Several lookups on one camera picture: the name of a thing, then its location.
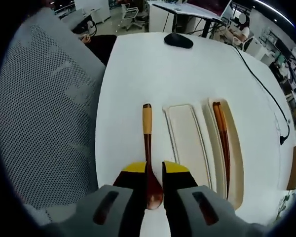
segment desk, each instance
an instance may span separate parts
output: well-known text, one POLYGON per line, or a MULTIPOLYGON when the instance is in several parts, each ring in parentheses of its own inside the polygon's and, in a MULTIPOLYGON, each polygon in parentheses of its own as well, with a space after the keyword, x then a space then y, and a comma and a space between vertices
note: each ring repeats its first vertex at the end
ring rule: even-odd
MULTIPOLYGON (((143 104, 152 105, 152 166, 162 181, 161 162, 174 161, 162 108, 190 103, 197 115, 201 101, 221 97, 228 101, 233 113, 243 157, 244 200, 236 214, 251 223, 273 221, 290 175, 296 142, 294 125, 290 124, 292 132, 280 146, 278 128, 284 136, 287 132, 281 112, 234 48, 186 35, 194 42, 192 49, 172 47, 164 43, 166 35, 142 33, 117 38, 98 105, 95 154, 99 187, 112 184, 126 165, 145 161, 143 104), (131 63, 121 64, 125 55, 131 55, 131 63)), ((286 98, 270 69, 247 53, 241 54, 274 95, 287 119, 292 120, 286 98)), ((209 138, 204 136, 203 140, 206 151, 210 151, 209 138)), ((213 162, 210 152, 208 160, 213 162)), ((165 220, 153 227, 166 226, 165 220)))
POLYGON ((269 66, 275 59, 271 56, 271 52, 267 50, 255 37, 249 44, 246 52, 257 60, 262 61, 269 66))
POLYGON ((205 20, 202 37, 206 38, 211 24, 220 22, 218 17, 215 18, 212 14, 188 4, 174 4, 163 1, 148 1, 148 4, 150 5, 149 32, 176 32, 177 15, 186 15, 205 20))

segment wooden spoon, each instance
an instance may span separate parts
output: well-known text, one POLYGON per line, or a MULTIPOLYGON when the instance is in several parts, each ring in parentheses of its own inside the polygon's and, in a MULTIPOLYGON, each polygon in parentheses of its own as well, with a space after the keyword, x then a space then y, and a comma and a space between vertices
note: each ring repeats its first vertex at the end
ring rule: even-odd
POLYGON ((147 209, 157 209, 163 200, 162 187, 155 177, 151 166, 151 127, 152 127, 152 109, 151 104, 143 106, 143 130, 146 154, 146 172, 147 172, 147 209))

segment monitor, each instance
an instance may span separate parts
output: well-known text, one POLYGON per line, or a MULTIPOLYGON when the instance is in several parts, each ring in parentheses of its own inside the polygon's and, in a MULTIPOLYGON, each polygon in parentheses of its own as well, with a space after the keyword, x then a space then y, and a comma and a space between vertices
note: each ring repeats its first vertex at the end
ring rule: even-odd
POLYGON ((187 0, 186 3, 208 10, 221 17, 231 0, 187 0))

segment beige tray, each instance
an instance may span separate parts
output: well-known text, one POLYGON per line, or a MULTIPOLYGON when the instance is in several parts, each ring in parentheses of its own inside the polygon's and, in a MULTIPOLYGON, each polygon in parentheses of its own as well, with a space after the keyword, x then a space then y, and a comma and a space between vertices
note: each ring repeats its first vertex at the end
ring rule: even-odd
POLYGON ((176 163, 186 166, 198 185, 212 188, 204 143, 193 107, 178 105, 163 110, 176 163))
POLYGON ((205 116, 205 121, 208 127, 208 131, 209 132, 210 130, 214 131, 214 135, 210 134, 210 139, 213 147, 213 152, 215 150, 215 147, 216 149, 218 148, 216 151, 216 154, 214 154, 215 170, 216 170, 217 183, 222 182, 224 180, 224 185, 220 183, 221 190, 223 190, 224 192, 224 198, 226 198, 227 196, 225 166, 224 166, 224 157, 222 153, 222 144, 219 137, 219 131, 218 131, 214 110, 213 110, 214 102, 221 103, 222 110, 226 120, 228 142, 229 142, 229 153, 230 153, 230 184, 229 184, 228 201, 232 204, 232 206, 236 210, 242 204, 243 189, 244 189, 244 171, 243 171, 243 162, 242 162, 239 137, 238 137, 235 122, 233 120, 232 113, 227 101, 224 99, 210 98, 208 100, 208 105, 207 105, 209 113, 204 112, 204 116, 205 116), (222 169, 222 164, 223 164, 223 171, 221 174, 224 175, 224 178, 218 175, 218 171, 222 169))

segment computer mouse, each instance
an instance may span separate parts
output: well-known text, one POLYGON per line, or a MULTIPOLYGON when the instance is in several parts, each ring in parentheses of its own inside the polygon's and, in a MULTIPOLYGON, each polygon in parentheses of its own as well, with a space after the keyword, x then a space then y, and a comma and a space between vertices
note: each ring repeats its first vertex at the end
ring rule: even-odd
POLYGON ((193 41, 181 36, 179 34, 170 33, 164 38, 164 42, 168 45, 180 47, 180 48, 192 48, 193 41))

